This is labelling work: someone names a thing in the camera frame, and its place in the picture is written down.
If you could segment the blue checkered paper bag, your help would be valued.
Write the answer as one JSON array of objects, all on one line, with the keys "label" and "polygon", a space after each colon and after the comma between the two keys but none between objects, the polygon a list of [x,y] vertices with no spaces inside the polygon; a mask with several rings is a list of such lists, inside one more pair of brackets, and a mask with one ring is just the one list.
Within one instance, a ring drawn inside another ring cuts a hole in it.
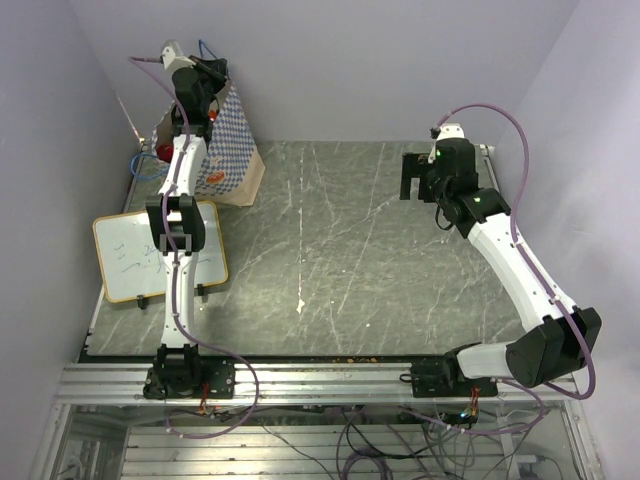
[{"label": "blue checkered paper bag", "polygon": [[[215,54],[205,57],[209,51],[200,42],[199,53],[187,56],[222,58]],[[147,66],[162,65],[160,56],[131,56],[129,61],[152,75]],[[179,198],[251,206],[265,167],[230,73],[218,93],[203,89],[194,67],[169,74],[170,86],[154,79],[172,103],[152,131],[151,148],[155,152],[157,145],[172,144],[173,158],[161,189],[145,199],[145,207],[158,213],[162,207],[176,208]]]}]

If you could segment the red crisps bag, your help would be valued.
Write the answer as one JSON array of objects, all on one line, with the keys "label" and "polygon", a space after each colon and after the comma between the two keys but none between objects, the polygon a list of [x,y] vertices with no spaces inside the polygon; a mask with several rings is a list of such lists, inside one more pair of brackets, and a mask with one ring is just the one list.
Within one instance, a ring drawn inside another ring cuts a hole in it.
[{"label": "red crisps bag", "polygon": [[170,163],[173,158],[174,147],[172,144],[160,144],[156,146],[155,152],[159,160]]}]

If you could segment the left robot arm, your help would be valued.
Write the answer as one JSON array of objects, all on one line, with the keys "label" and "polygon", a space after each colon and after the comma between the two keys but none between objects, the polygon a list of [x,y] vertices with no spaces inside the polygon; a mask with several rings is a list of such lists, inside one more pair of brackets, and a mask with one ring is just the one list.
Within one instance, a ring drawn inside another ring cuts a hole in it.
[{"label": "left robot arm", "polygon": [[163,335],[147,374],[147,399],[229,399],[235,370],[230,360],[202,356],[193,330],[195,281],[206,227],[195,198],[196,177],[205,159],[213,122],[209,110],[225,76],[213,61],[166,53],[174,105],[170,112],[173,156],[159,192],[146,201],[152,240],[162,256],[166,280]]}]

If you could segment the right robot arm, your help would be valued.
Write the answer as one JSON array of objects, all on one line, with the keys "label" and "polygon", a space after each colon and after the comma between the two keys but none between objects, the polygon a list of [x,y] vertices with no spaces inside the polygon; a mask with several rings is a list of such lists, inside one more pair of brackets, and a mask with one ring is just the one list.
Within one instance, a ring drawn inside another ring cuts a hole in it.
[{"label": "right robot arm", "polygon": [[474,145],[463,137],[438,139],[428,153],[402,157],[399,197],[411,186],[419,200],[435,205],[488,262],[514,304],[523,336],[511,342],[469,344],[440,356],[442,387],[459,396],[477,379],[512,379],[523,387],[551,386],[559,377],[593,369],[589,359],[602,321],[580,308],[554,282],[514,223],[512,209],[494,188],[479,184]]}]

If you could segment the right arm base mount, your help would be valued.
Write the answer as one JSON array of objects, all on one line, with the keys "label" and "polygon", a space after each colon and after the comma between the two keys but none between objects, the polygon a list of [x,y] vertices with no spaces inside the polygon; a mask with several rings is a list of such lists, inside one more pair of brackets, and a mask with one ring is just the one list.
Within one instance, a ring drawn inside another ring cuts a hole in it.
[{"label": "right arm base mount", "polygon": [[496,397],[498,388],[489,377],[470,379],[463,375],[454,360],[428,358],[413,363],[399,380],[409,384],[414,398]]}]

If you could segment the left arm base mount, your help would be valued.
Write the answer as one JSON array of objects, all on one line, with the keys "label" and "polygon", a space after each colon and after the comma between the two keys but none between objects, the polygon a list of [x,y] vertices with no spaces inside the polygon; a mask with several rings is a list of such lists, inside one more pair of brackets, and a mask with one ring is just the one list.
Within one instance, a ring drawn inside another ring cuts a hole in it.
[{"label": "left arm base mount", "polygon": [[165,361],[149,369],[142,395],[149,400],[231,399],[235,368],[226,360]]}]

